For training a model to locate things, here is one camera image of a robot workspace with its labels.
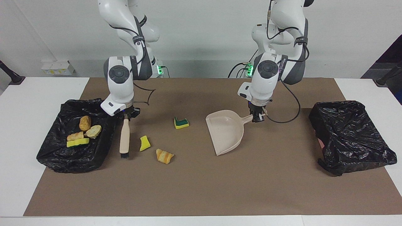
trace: wooden handle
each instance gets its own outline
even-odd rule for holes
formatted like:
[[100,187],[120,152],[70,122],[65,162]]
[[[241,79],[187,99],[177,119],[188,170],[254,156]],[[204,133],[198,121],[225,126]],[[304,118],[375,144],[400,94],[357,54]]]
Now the wooden handle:
[[128,119],[124,119],[123,127],[121,128],[120,136],[120,153],[127,154],[130,146],[130,126]]

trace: sponge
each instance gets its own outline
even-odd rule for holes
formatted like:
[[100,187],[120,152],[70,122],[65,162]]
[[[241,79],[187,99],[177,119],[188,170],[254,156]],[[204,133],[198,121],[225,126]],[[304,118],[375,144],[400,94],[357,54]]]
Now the sponge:
[[89,144],[89,138],[82,138],[78,140],[67,141],[67,148],[74,147],[82,144]]
[[177,120],[176,117],[174,117],[174,127],[176,129],[182,129],[182,128],[189,127],[189,126],[190,126],[190,124],[187,119],[183,119],[183,120],[179,121],[179,120]]
[[142,152],[143,150],[145,150],[145,149],[151,147],[151,144],[150,144],[150,142],[148,141],[148,137],[147,137],[147,136],[141,137],[140,140],[141,140],[141,147],[139,148],[139,151]]

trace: white table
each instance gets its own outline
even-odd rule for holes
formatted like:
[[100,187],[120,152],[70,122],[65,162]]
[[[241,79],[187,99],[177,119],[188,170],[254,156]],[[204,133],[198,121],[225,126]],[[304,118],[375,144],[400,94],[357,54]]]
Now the white table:
[[[45,170],[36,154],[56,118],[60,104],[78,99],[88,78],[26,78],[0,96],[0,225],[264,225],[394,226],[397,216],[225,216],[225,217],[22,217]],[[387,88],[372,80],[336,79],[347,100],[366,110],[389,147],[402,156],[402,106]],[[18,136],[24,137],[20,142]],[[402,164],[386,167],[399,193]]]

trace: black plastic bag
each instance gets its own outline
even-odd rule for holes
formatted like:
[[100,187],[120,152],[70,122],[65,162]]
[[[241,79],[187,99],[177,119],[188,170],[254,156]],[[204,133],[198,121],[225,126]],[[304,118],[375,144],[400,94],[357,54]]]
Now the black plastic bag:
[[309,119],[324,144],[324,159],[318,164],[336,176],[397,162],[365,106],[357,101],[316,103]]
[[[100,167],[109,152],[116,126],[121,117],[111,117],[101,109],[101,99],[69,100],[61,105],[36,159],[58,173],[84,173]],[[89,144],[67,148],[67,136],[80,132],[81,117],[91,117],[92,125],[102,131]]]

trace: dustpan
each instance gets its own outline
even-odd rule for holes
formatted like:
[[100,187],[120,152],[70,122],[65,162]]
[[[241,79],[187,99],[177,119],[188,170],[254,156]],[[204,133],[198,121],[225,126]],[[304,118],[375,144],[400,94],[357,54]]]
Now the dustpan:
[[231,110],[217,111],[206,117],[209,134],[217,156],[235,149],[242,141],[244,124],[251,122],[253,115],[241,118]]

